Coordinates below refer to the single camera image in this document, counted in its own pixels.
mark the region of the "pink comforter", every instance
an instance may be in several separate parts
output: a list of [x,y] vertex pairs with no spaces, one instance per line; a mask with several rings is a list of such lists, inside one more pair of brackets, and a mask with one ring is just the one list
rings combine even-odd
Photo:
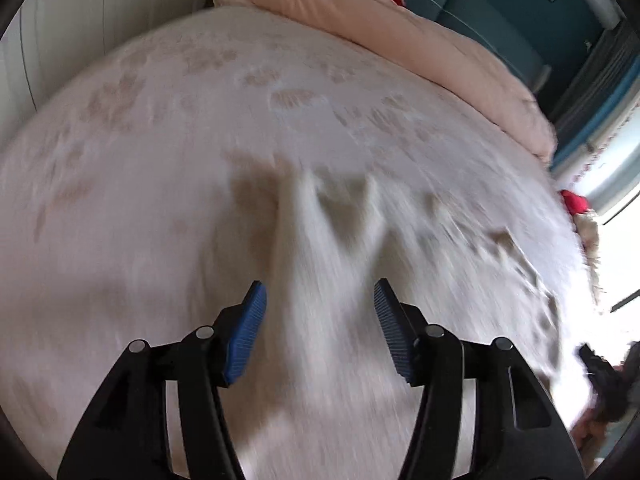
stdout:
[[475,41],[392,0],[214,0],[256,6],[353,41],[443,86],[548,164],[553,127],[529,89]]

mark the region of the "dark teal wall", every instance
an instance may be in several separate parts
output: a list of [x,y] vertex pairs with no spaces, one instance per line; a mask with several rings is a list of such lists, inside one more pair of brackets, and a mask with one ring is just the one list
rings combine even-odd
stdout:
[[584,42],[595,44],[600,23],[584,0],[487,0],[551,65],[538,101],[550,111],[587,58]]

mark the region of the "white wardrobe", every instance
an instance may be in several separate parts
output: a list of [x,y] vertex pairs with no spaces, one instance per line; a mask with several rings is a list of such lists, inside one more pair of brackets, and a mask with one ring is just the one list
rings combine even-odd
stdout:
[[205,0],[25,0],[0,40],[0,152],[67,81]]

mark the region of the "folded blanket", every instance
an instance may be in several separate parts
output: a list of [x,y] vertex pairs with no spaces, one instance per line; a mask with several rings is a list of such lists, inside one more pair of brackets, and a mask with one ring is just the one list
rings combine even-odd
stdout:
[[553,127],[529,89],[479,43],[392,0],[213,0],[257,6],[353,41],[472,105],[545,164]]

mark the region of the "silver screw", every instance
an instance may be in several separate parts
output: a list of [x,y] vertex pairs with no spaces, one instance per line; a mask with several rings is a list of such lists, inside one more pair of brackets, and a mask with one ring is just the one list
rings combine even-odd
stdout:
[[198,339],[209,339],[213,335],[213,328],[209,325],[201,326],[196,330],[196,337]]
[[427,335],[429,337],[442,337],[444,336],[444,329],[440,325],[427,325]]
[[137,354],[142,352],[146,348],[146,343],[142,341],[142,339],[136,339],[129,343],[129,352],[132,354]]
[[505,337],[498,337],[495,340],[495,345],[500,349],[500,350],[511,350],[513,348],[513,343],[511,342],[510,339],[507,339]]

